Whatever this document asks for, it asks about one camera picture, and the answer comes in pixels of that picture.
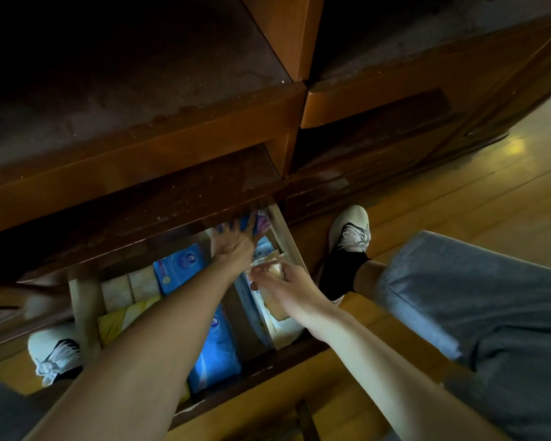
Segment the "person's left hand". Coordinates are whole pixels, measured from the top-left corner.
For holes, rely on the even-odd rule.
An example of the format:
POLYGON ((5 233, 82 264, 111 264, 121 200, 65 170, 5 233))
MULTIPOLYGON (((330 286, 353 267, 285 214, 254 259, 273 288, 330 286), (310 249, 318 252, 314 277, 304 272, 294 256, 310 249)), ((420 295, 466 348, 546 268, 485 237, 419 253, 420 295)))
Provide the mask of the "person's left hand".
POLYGON ((239 246, 211 245, 212 263, 219 266, 219 270, 226 275, 228 281, 233 282, 249 268, 256 246, 252 243, 239 246))

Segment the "person's right hand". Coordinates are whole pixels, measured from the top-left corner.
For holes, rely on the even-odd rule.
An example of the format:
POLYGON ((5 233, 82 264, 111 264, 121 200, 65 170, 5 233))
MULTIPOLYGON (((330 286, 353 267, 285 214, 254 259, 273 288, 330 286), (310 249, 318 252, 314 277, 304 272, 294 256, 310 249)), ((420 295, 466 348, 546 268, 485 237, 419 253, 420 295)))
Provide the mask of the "person's right hand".
POLYGON ((274 295, 291 318, 294 318, 312 336, 325 341, 324 329, 337 313, 337 306, 317 288, 309 274, 300 267, 296 287, 289 295, 274 295))

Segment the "beige paper packet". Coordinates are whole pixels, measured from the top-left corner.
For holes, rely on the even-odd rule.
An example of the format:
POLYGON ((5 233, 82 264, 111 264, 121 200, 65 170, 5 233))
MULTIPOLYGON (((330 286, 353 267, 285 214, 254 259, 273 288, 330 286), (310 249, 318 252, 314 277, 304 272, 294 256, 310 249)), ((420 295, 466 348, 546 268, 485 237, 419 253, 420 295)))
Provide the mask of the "beige paper packet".
MULTIPOLYGON (((267 264, 268 271, 271 272, 273 276, 283 281, 286 276, 283 270, 282 262, 287 262, 286 255, 282 254, 279 250, 274 250, 269 255, 256 260, 254 264, 252 264, 252 268, 249 270, 249 273, 253 275, 252 269, 254 267, 267 264)), ((257 291, 263 300, 264 307, 269 311, 273 319, 280 322, 290 317, 279 301, 268 290, 263 287, 258 287, 257 291)))

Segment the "blue and purple packet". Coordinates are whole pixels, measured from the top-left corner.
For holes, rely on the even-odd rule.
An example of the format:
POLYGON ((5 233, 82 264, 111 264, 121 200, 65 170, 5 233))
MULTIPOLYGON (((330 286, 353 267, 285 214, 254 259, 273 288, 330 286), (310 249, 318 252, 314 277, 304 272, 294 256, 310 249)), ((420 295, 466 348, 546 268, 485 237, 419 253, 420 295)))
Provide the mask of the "blue and purple packet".
MULTIPOLYGON (((267 213, 266 211, 264 210, 259 210, 257 212, 252 212, 250 214, 258 214, 258 227, 259 227, 259 231, 260 231, 260 238, 264 237, 266 232, 270 229, 270 219, 267 217, 267 213)), ((238 216, 228 222, 231 222, 235 219, 238 219, 238 218, 241 218, 242 216, 238 216)))

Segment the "person's left forearm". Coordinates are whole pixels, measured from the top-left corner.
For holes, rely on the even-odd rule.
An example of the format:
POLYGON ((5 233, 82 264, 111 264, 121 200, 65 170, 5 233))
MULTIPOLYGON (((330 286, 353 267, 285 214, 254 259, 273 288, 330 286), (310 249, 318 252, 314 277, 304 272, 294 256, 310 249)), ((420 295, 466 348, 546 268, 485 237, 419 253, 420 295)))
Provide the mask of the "person's left forearm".
POLYGON ((102 350, 23 441, 162 441, 221 299, 252 256, 216 256, 102 350))

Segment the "light blue packet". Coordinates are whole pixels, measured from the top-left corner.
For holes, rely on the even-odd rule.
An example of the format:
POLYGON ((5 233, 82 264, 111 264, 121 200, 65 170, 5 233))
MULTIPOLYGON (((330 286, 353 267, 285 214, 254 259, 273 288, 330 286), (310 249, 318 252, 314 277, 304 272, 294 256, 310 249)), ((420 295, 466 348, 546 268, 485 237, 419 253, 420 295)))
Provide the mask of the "light blue packet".
POLYGON ((254 250, 253 262, 263 259, 275 251, 275 247, 267 236, 262 237, 254 250))

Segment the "white plastic packet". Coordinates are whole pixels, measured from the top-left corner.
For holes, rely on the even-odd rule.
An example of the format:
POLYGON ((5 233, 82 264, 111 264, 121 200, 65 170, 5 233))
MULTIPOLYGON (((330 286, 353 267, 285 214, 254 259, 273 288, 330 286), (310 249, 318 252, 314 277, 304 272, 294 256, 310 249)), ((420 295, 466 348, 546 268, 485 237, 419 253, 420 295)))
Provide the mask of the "white plastic packet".
POLYGON ((294 342, 304 328, 284 310, 273 294, 264 288, 251 289, 250 269, 244 274, 243 309, 259 340, 268 348, 281 350, 294 342))

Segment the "small blue tissue packet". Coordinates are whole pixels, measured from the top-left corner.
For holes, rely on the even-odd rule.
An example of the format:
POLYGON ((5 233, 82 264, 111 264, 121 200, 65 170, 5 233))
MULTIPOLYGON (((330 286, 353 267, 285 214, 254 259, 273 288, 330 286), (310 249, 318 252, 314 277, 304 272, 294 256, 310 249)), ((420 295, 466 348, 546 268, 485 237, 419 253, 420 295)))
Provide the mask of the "small blue tissue packet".
POLYGON ((203 252, 198 243, 153 263, 163 296, 175 291, 205 267, 203 252))

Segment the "open wooden drawer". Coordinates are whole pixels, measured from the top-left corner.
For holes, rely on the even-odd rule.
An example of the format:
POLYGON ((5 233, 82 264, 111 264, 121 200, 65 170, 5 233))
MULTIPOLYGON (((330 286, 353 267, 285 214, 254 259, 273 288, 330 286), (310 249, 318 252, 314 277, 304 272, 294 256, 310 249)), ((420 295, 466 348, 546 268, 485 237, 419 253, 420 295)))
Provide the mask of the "open wooden drawer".
MULTIPOLYGON (((119 240, 116 243, 109 242, 108 246, 76 253, 81 260, 66 268, 65 275, 69 282, 74 319, 80 332, 82 356, 85 361, 91 362, 102 349, 97 330, 97 319, 105 315, 101 282, 153 265, 154 262, 194 243, 200 245, 205 262, 209 262, 210 230, 203 230, 206 225, 234 219, 244 212, 264 210, 271 224, 265 235, 275 250, 285 254, 289 263, 305 268, 278 204, 269 204, 269 201, 267 198, 249 200, 192 222, 170 224, 169 229, 155 235, 149 232, 146 237, 138 237, 131 244, 119 240)), ((195 419, 325 350, 324 343, 317 341, 306 331, 281 350, 266 347, 257 337, 243 309, 240 299, 245 286, 246 282, 241 276, 228 289, 221 302, 235 338, 242 372, 196 394, 192 394, 189 389, 190 397, 177 406, 169 430, 195 419)))

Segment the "large blue tissue packet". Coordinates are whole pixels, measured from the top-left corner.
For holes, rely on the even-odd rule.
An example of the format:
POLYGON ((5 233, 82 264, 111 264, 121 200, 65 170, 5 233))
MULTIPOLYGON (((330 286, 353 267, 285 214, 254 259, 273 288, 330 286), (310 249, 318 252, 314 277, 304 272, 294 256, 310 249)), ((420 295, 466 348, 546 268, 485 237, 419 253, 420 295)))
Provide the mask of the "large blue tissue packet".
POLYGON ((241 372, 242 363, 237 353, 235 338, 224 307, 220 304, 214 313, 203 348, 187 383, 190 392, 196 394, 241 372))

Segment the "person's right white shoe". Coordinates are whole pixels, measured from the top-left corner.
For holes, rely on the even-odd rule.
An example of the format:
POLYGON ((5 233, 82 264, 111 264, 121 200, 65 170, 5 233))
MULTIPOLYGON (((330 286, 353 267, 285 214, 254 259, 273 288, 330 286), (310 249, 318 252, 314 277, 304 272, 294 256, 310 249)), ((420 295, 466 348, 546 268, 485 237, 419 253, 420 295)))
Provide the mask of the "person's right white shoe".
POLYGON ((330 253, 337 250, 365 253, 370 241, 369 217, 366 209, 360 205, 353 205, 343 210, 330 226, 328 234, 330 253))

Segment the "person's white shoe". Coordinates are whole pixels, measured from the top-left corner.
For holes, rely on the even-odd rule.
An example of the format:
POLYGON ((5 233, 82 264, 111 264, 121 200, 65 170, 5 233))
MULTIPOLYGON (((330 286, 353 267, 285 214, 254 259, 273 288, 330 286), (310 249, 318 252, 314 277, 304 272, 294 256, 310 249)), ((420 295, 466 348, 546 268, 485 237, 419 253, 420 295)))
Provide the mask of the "person's white shoe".
POLYGON ((28 339, 28 352, 43 388, 64 379, 75 379, 83 370, 74 322, 32 333, 28 339))
POLYGON ((369 217, 366 209, 360 205, 353 205, 343 210, 330 226, 328 234, 330 253, 337 250, 365 253, 370 241, 369 217))

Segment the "yellow packet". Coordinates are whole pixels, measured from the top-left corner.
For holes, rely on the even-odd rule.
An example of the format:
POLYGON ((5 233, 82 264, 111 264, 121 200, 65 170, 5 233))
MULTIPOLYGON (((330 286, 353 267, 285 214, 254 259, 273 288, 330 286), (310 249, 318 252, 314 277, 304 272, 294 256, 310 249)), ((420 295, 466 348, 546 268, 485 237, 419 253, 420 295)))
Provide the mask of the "yellow packet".
POLYGON ((97 330, 101 347, 105 348, 110 345, 135 319, 161 298, 162 295, 157 295, 99 317, 97 330))

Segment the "person's left white shoe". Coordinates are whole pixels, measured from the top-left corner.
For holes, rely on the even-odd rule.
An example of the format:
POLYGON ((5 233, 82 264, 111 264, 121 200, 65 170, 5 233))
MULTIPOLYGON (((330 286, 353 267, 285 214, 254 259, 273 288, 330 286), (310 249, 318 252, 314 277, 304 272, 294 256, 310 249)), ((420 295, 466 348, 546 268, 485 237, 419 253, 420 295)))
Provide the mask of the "person's left white shoe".
POLYGON ((75 379, 83 370, 74 322, 32 333, 28 339, 28 352, 43 388, 64 379, 75 379))

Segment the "grey trousers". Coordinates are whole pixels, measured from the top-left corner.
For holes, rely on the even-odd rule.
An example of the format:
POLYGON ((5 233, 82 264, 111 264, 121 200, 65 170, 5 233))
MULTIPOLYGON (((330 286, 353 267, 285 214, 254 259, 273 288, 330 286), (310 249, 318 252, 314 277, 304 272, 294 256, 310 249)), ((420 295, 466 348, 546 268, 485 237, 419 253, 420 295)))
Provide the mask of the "grey trousers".
MULTIPOLYGON (((457 400, 514 441, 551 441, 551 269, 421 231, 354 289, 468 370, 441 386, 457 400)), ((0 441, 48 411, 0 383, 0 441)))

